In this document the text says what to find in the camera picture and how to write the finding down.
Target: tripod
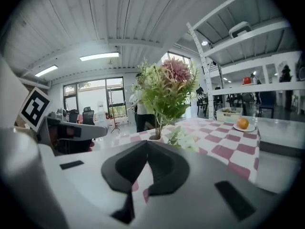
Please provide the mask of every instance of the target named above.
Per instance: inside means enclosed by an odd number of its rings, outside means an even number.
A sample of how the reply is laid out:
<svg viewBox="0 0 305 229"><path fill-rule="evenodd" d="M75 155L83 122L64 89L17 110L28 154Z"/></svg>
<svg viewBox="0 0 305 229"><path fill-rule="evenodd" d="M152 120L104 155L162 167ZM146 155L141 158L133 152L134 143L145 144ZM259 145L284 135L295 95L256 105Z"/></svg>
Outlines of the tripod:
<svg viewBox="0 0 305 229"><path fill-rule="evenodd" d="M114 121L114 129L111 131L111 133L115 130L118 129L120 131L120 129L117 126L117 123L115 122L115 117L114 117L114 110L113 110L113 102L112 102L112 91L110 89L110 100L111 100L111 106L112 106L112 114L113 114L113 121Z"/></svg>

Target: metal shelving unit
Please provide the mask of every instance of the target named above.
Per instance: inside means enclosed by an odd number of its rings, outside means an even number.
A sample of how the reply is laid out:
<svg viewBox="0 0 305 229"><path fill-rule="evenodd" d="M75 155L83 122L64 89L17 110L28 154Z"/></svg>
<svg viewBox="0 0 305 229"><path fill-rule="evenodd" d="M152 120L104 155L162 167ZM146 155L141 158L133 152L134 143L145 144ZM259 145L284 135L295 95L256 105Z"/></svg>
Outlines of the metal shelving unit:
<svg viewBox="0 0 305 229"><path fill-rule="evenodd" d="M289 23L282 17L278 8L276 6L272 8L270 4L268 18L265 11L259 8L260 1L271 3L271 0L252 0L252 4L249 3L248 6L244 6L244 3L248 1L249 0L228 0L207 14L194 26L187 23L187 27L198 49L204 70L207 84L207 94L209 98L209 119L214 119L213 96L215 95L305 89L305 82L269 84L268 80L266 81L266 84L262 85L240 86L223 89L222 69L224 66L238 64L245 61L256 60L258 62L258 58L266 58L275 54L299 50L292 29L290 28ZM238 14L238 9L241 9L243 12ZM258 15L256 21L253 17L249 17L253 14ZM225 18L231 18L230 26L227 25L229 23L229 19L226 20ZM238 24L240 21L252 21L249 23L253 30L231 39L229 37L228 28L231 28L232 25ZM201 35L205 36L211 43L214 44L214 47L206 52L203 52L203 48L199 42L196 32L199 32ZM220 82L222 85L222 89L220 90L212 89L211 76L206 57L211 58L218 65L221 80ZM266 64L261 65L263 66L264 75L266 77Z"/></svg>

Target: fluorescent light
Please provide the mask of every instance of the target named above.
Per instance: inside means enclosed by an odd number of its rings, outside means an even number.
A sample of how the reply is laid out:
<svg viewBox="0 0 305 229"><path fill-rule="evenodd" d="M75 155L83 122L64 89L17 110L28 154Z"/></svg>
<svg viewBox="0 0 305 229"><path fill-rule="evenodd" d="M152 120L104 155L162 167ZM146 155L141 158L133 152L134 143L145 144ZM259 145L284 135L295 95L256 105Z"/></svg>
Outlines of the fluorescent light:
<svg viewBox="0 0 305 229"><path fill-rule="evenodd" d="M108 53L101 53L101 54L95 54L91 56L85 56L81 57L81 61L91 60L91 59L101 59L101 58L113 58L113 57L119 57L118 52L108 52Z"/></svg>
<svg viewBox="0 0 305 229"><path fill-rule="evenodd" d="M40 77L40 76L42 76L43 74L49 73L50 71L53 71L53 70L56 70L56 69L58 69L58 67L57 67L56 65L53 65L53 66L51 66L50 68L45 69L44 71L39 72L39 73L36 74L35 76Z"/></svg>

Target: black pants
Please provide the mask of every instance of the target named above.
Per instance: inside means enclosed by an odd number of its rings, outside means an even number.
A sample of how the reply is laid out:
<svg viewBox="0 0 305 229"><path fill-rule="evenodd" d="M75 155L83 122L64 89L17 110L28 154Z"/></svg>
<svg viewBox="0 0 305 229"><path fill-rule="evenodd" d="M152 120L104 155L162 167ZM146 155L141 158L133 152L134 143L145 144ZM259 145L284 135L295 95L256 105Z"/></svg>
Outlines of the black pants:
<svg viewBox="0 0 305 229"><path fill-rule="evenodd" d="M286 96L285 110L290 111L290 109L291 109L292 94L293 94L293 91L291 91L291 90L285 91L285 96Z"/></svg>
<svg viewBox="0 0 305 229"><path fill-rule="evenodd" d="M153 114L137 114L137 117L136 117L137 132L144 131L145 122L148 122L154 126L154 115Z"/></svg>
<svg viewBox="0 0 305 229"><path fill-rule="evenodd" d="M256 103L261 104L261 100L259 99L259 93L255 93L256 96Z"/></svg>

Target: window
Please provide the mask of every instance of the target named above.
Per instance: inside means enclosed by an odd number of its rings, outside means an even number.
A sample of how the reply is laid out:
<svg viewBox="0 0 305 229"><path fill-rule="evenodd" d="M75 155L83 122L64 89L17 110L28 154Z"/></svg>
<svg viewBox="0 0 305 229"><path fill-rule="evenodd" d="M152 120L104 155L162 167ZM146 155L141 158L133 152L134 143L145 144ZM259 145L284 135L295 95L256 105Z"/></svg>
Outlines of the window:
<svg viewBox="0 0 305 229"><path fill-rule="evenodd" d="M98 113L103 106L114 117L127 115L122 77L74 83L64 86L63 92L66 110L77 109L82 114L85 107L90 107Z"/></svg>
<svg viewBox="0 0 305 229"><path fill-rule="evenodd" d="M78 110L76 84L71 84L63 87L63 107L66 110Z"/></svg>
<svg viewBox="0 0 305 229"><path fill-rule="evenodd" d="M101 108L98 108L99 105L103 105L104 111L108 112L106 81L97 80L78 83L78 102L80 113L83 112L85 107L90 107L94 110L94 113L98 113L99 111L102 111Z"/></svg>
<svg viewBox="0 0 305 229"><path fill-rule="evenodd" d="M107 105L110 116L126 116L125 93L123 78L112 78L106 80L107 85Z"/></svg>
<svg viewBox="0 0 305 229"><path fill-rule="evenodd" d="M185 57L183 55L179 55L173 52L167 52L165 55L163 55L163 57L161 58L162 63L167 60L167 59L179 59L181 61L183 61L185 64L190 65L191 63L191 58Z"/></svg>

